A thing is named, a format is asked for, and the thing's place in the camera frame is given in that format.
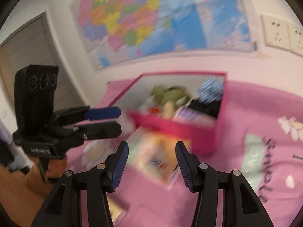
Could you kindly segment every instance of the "wall socket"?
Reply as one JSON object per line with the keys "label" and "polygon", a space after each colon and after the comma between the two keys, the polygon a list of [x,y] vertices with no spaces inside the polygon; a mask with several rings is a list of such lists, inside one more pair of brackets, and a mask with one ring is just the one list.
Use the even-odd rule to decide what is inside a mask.
{"label": "wall socket", "polygon": [[266,45],[290,50],[287,22],[269,15],[261,15]]}
{"label": "wall socket", "polygon": [[303,56],[303,27],[288,24],[290,51]]}

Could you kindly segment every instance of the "blue striped fabric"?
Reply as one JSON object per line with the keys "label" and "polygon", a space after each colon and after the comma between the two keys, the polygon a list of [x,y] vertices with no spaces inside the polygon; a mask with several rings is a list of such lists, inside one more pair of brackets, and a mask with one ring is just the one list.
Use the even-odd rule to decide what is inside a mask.
{"label": "blue striped fabric", "polygon": [[216,79],[206,79],[202,86],[198,89],[199,102],[211,103],[213,101],[220,101],[223,95],[223,83]]}

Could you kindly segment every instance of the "world map poster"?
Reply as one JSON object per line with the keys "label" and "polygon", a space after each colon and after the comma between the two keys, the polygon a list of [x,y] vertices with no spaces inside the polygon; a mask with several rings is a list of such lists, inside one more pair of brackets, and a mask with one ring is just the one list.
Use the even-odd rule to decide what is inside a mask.
{"label": "world map poster", "polygon": [[242,0],[74,0],[71,10],[96,70],[167,52],[251,52]]}

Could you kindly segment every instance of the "white wall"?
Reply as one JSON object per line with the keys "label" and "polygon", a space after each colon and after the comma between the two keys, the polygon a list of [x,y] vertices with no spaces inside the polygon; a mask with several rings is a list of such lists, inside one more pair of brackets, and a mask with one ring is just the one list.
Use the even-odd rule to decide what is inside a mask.
{"label": "white wall", "polygon": [[[284,0],[252,0],[257,15],[267,13],[299,24],[299,20]],[[26,21],[43,11],[47,12],[50,29],[59,56],[79,94],[87,104],[97,105],[104,95],[106,83],[114,79],[137,77],[142,72],[179,70],[227,71],[228,78],[285,90],[303,97],[303,58],[289,52],[265,47],[262,40],[258,58],[237,56],[203,56],[154,59],[95,73],[89,63],[70,11],[72,0],[21,0],[10,20],[0,31],[0,42]],[[8,110],[0,90],[0,118]],[[13,112],[4,119],[13,131],[16,123]]]}
{"label": "white wall", "polygon": [[[299,24],[284,0],[252,0],[257,14],[268,13]],[[265,48],[261,40],[262,56],[269,59],[240,57],[190,57],[151,60],[98,73],[90,65],[73,20],[72,0],[49,0],[51,17],[67,59],[68,67],[92,105],[98,104],[105,84],[113,79],[137,77],[142,72],[171,69],[227,71],[229,79],[257,83],[289,91],[303,97],[303,59],[289,52]]]}

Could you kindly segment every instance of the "door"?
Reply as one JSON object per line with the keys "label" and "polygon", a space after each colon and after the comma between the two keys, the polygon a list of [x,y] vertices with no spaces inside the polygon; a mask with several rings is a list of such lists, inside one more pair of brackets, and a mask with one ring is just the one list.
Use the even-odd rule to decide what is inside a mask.
{"label": "door", "polygon": [[0,75],[12,105],[15,74],[30,64],[59,67],[54,110],[84,105],[58,57],[45,13],[18,29],[0,48]]}

